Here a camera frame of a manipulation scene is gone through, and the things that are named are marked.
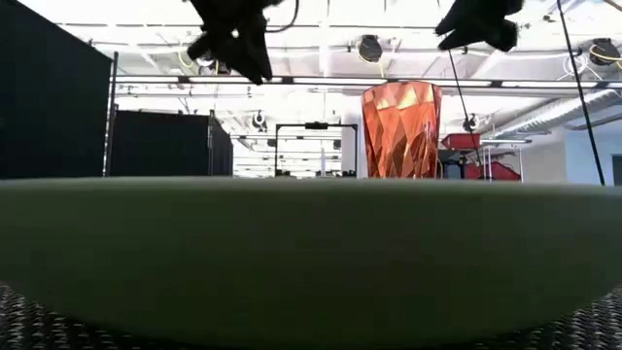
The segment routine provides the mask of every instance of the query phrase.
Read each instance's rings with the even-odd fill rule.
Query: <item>ceiling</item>
[[[184,48],[200,33],[200,18],[190,2],[181,0],[21,0],[22,3],[103,53],[120,53],[119,74],[196,76],[198,66],[184,56]],[[603,0],[562,0],[574,49],[585,53],[591,40],[611,38],[622,47],[622,12]],[[446,52],[438,52],[433,28],[452,0],[300,0],[295,25],[279,34],[266,35],[275,76],[356,77],[401,79],[453,79]],[[269,25],[277,28],[294,15],[294,0],[267,9]],[[552,0],[526,0],[524,10],[512,19],[521,25],[518,47],[511,53],[495,52],[485,44],[472,45],[465,54],[455,51],[456,73],[461,80],[571,80],[562,24]],[[356,44],[362,35],[379,37],[384,54],[379,64],[363,62]],[[622,69],[578,60],[585,81],[622,80]],[[179,85],[118,87],[122,109],[149,109],[208,114],[215,109],[224,127],[234,135],[257,135],[252,118],[259,110],[266,117],[268,134],[275,123],[339,122],[344,115],[360,113],[361,90],[300,86],[252,87],[217,84],[203,86],[190,97]],[[132,91],[141,91],[132,95]],[[475,93],[465,89],[465,105],[482,123],[501,125],[525,111],[546,103],[546,93]],[[441,133],[461,132],[465,114],[455,90],[444,91]],[[340,135],[329,130],[327,138]],[[269,172],[265,155],[272,152],[264,140],[235,143],[241,173]],[[334,150],[332,141],[291,141],[284,151]],[[318,168],[315,160],[293,161],[301,171]],[[339,159],[331,159],[340,168]]]

